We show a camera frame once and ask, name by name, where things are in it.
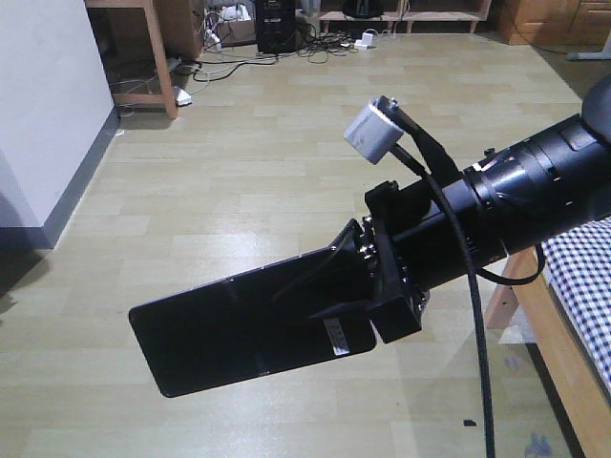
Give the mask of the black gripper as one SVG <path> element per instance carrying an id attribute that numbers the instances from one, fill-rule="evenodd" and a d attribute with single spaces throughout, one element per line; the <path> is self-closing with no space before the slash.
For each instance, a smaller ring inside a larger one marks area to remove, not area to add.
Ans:
<path id="1" fill-rule="evenodd" d="M 426 180 L 403 189 L 385 181 L 365 193 L 365 203 L 376 249 L 374 281 L 360 252 L 363 230 L 352 219 L 274 294 L 272 304 L 281 310 L 307 310 L 306 323 L 371 320 L 388 344 L 422 329 L 429 291 L 464 275 L 466 262 Z"/>

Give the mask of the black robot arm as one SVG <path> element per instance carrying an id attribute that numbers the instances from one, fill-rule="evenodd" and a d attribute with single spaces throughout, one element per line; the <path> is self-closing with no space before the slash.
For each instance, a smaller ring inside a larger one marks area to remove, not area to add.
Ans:
<path id="1" fill-rule="evenodd" d="M 610 213 L 610 81 L 579 114 L 459 170 L 393 99 L 373 98 L 344 133 L 366 160 L 392 153 L 419 175 L 366 193 L 371 220 L 272 298 L 289 323 L 365 318 L 385 342 L 420 329 L 427 293 Z"/>

